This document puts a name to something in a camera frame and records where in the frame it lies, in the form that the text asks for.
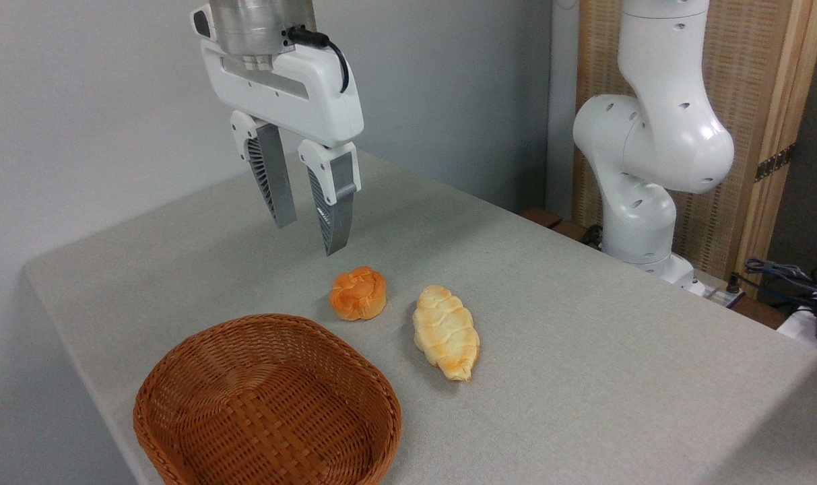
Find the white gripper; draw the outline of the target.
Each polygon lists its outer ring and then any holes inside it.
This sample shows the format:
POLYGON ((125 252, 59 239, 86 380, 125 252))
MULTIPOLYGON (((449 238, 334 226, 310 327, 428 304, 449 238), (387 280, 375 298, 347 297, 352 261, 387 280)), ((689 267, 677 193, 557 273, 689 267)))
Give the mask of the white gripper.
POLYGON ((273 221, 279 228, 296 221, 280 127, 308 139, 298 155, 307 167, 325 254, 340 251, 362 188, 356 146, 349 141, 364 123, 352 69, 318 31, 313 6, 204 4, 191 12, 191 24, 201 37, 212 89, 235 108, 230 125, 236 148, 273 221))

